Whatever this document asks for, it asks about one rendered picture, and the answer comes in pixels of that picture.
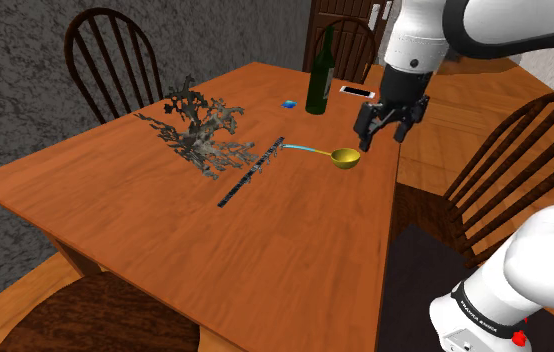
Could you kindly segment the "dark wooden spindle-back chair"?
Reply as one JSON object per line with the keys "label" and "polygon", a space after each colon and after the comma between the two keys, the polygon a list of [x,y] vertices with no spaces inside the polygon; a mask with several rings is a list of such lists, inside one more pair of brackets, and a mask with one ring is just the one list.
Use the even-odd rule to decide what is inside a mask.
{"label": "dark wooden spindle-back chair", "polygon": [[63,47],[65,63],[70,77],[84,97],[88,106],[91,108],[97,121],[100,124],[105,124],[107,120],[104,118],[102,112],[93,99],[92,94],[89,92],[83,79],[81,78],[76,66],[76,59],[74,55],[74,46],[77,45],[84,62],[86,63],[100,93],[102,94],[110,112],[113,115],[113,118],[119,118],[120,113],[113,103],[112,97],[104,83],[102,75],[100,74],[93,59],[93,56],[91,55],[85,43],[85,40],[80,33],[80,27],[84,23],[87,23],[95,38],[97,46],[100,50],[100,54],[112,79],[112,83],[117,90],[117,94],[121,99],[122,105],[125,108],[126,112],[130,113],[132,109],[130,108],[129,101],[119,79],[119,75],[116,72],[111,55],[108,52],[101,31],[96,22],[96,18],[100,16],[105,16],[110,23],[112,33],[116,40],[119,53],[125,65],[126,73],[130,80],[130,84],[139,107],[145,107],[146,103],[143,101],[141,92],[138,88],[137,78],[130,63],[129,54],[121,34],[121,29],[119,25],[120,22],[123,22],[127,28],[135,59],[140,71],[140,77],[142,78],[144,89],[147,94],[147,100],[150,104],[153,104],[157,101],[162,100],[164,98],[164,94],[153,46],[151,45],[151,42],[149,41],[144,31],[139,27],[139,25],[136,24],[128,16],[110,8],[95,7],[82,11],[74,17],[65,32]]}
{"label": "dark wooden spindle-back chair", "polygon": [[474,235],[467,231],[500,205],[532,175],[554,158],[554,142],[514,176],[469,219],[464,213],[515,165],[554,125],[554,92],[534,99],[503,120],[480,146],[446,192],[440,196],[402,183],[394,192],[389,239],[416,225],[466,258],[474,268],[488,260],[505,242],[498,240],[476,254],[473,246],[554,189],[554,172],[534,186]]}
{"label": "dark wooden spindle-back chair", "polygon": [[0,352],[198,352],[199,344],[198,324],[107,271],[38,304]]}
{"label": "dark wooden spindle-back chair", "polygon": [[303,71],[310,72],[324,42],[327,26],[334,27],[332,55],[334,77],[363,84],[378,54],[378,41],[368,24],[355,17],[338,16],[313,24],[308,31]]}

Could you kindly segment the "dark green glass bottle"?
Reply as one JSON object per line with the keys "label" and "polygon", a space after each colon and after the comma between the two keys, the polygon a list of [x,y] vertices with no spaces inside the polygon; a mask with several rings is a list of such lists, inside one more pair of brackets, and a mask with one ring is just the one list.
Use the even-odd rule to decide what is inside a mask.
{"label": "dark green glass bottle", "polygon": [[335,61],[331,52],[333,34],[334,27],[332,25],[327,26],[323,45],[312,64],[305,110],[313,115],[323,114],[327,106],[328,93],[335,68]]}

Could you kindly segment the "wooden dining table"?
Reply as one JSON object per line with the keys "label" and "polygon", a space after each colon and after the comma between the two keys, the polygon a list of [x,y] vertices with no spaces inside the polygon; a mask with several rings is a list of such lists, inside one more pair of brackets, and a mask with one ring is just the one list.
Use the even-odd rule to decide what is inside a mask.
{"label": "wooden dining table", "polygon": [[[285,144],[358,145],[361,106],[340,84],[304,109],[306,73],[251,63],[199,86],[244,108],[234,135],[262,155]],[[286,100],[294,108],[281,106]],[[375,352],[399,145],[391,129],[350,170],[284,148],[249,170],[203,176],[135,116],[174,127],[161,103],[0,167],[0,204],[249,352]]]}

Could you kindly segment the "white phone with black screen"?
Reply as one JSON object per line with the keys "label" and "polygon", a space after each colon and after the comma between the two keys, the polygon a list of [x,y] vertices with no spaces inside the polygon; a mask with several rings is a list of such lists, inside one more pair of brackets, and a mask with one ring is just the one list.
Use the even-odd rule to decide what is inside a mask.
{"label": "white phone with black screen", "polygon": [[355,87],[351,87],[351,86],[342,86],[340,88],[340,91],[342,93],[355,95],[355,96],[360,96],[360,97],[364,97],[364,98],[368,98],[368,99],[372,99],[372,98],[375,97],[375,93],[373,91],[369,91],[369,90],[365,90],[365,89],[361,89],[361,88],[355,88]]}

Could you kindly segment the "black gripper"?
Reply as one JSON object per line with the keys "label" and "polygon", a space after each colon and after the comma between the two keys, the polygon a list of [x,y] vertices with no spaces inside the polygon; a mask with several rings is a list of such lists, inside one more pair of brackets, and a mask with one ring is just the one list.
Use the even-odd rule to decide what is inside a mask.
{"label": "black gripper", "polygon": [[432,72],[409,73],[389,64],[385,66],[380,83],[380,103],[364,102],[353,127],[361,151],[369,150],[374,135],[388,124],[393,110],[400,110],[400,124],[394,139],[398,143],[404,141],[413,125],[424,117],[430,100],[425,90],[432,76]]}

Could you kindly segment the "grey branching coral sculpture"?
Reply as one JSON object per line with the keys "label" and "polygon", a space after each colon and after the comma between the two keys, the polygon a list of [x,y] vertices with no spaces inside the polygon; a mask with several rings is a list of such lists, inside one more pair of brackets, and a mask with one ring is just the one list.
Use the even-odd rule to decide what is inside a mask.
{"label": "grey branching coral sculpture", "polygon": [[149,121],[150,126],[159,131],[158,137],[184,160],[192,163],[203,176],[217,180],[219,175],[212,171],[212,166],[218,171],[225,171],[227,166],[241,169],[242,163],[249,165],[259,156],[250,152],[255,146],[254,142],[218,142],[213,139],[215,132],[221,129],[234,135],[237,129],[234,114],[243,115],[244,108],[227,107],[222,98],[211,98],[211,102],[208,102],[202,93],[190,88],[194,81],[192,75],[188,74],[179,90],[170,87],[166,95],[170,102],[164,105],[166,114],[177,113],[184,122],[189,121],[185,131],[178,131],[169,124],[141,113],[135,116]]}

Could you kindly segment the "dark robot stand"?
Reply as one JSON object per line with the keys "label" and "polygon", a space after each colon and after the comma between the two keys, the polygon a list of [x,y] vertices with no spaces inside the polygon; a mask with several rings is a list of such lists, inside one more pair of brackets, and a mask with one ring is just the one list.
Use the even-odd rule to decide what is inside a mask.
{"label": "dark robot stand", "polygon": [[[389,245],[376,352],[443,352],[429,306],[473,273],[450,247],[415,225]],[[528,318],[533,352],[554,352],[554,315],[540,310]]]}

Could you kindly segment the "long black patterned strip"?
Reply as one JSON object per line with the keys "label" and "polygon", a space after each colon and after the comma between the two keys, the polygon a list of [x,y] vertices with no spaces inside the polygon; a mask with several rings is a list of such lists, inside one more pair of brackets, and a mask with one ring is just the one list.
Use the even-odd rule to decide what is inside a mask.
{"label": "long black patterned strip", "polygon": [[270,163],[270,157],[277,155],[277,149],[283,144],[284,137],[279,137],[266,152],[255,162],[255,164],[240,178],[240,180],[229,190],[229,192],[217,203],[219,208],[223,208],[232,197],[246,184],[251,182],[252,176],[256,173],[262,173],[264,164]]}

